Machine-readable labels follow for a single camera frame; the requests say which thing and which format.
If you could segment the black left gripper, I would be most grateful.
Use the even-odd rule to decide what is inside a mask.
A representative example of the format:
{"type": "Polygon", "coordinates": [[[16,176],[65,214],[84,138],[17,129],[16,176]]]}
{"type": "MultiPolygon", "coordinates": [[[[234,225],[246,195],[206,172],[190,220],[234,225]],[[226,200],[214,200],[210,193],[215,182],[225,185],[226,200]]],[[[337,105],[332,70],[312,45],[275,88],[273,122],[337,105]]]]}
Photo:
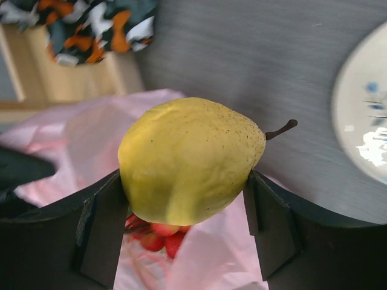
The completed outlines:
{"type": "Polygon", "coordinates": [[[16,194],[20,185],[53,176],[55,165],[43,158],[22,153],[9,147],[1,148],[1,217],[16,218],[36,205],[16,194]]]}

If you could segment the yellow lemon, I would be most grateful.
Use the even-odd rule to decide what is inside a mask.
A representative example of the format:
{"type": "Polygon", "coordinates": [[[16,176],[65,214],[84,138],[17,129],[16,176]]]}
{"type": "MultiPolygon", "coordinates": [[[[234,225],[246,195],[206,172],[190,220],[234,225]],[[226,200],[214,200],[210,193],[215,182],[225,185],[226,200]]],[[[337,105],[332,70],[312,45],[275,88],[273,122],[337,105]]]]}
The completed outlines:
{"type": "Polygon", "coordinates": [[[146,111],[118,149],[122,187],[131,211],[150,222],[198,224],[221,212],[243,190],[273,132],[233,109],[198,97],[146,111]]]}

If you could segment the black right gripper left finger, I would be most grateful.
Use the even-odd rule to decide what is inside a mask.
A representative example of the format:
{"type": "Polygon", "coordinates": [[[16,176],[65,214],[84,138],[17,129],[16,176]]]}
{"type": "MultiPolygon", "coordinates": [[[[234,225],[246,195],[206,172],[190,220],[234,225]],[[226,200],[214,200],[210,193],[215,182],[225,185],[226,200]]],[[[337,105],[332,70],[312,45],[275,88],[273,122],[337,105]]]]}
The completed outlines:
{"type": "Polygon", "coordinates": [[[1,289],[112,289],[128,201],[119,171],[1,219],[1,289]]]}

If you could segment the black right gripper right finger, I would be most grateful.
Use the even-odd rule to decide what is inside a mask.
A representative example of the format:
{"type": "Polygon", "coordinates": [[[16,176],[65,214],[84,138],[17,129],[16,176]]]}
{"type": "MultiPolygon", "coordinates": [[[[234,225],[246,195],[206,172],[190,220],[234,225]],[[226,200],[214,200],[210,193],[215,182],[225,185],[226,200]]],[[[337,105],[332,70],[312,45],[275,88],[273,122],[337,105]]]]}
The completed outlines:
{"type": "Polygon", "coordinates": [[[255,170],[243,197],[270,289],[386,288],[386,225],[327,210],[255,170]]]}

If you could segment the pink plastic bag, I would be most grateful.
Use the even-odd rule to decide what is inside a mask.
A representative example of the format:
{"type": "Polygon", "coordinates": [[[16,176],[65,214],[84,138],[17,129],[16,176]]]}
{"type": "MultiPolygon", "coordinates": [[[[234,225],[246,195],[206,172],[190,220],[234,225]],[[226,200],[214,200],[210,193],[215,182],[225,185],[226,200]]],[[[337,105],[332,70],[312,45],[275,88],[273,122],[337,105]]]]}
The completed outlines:
{"type": "Polygon", "coordinates": [[[111,289],[126,215],[192,226],[230,205],[269,140],[170,89],[38,112],[1,135],[1,288],[111,289]]]}

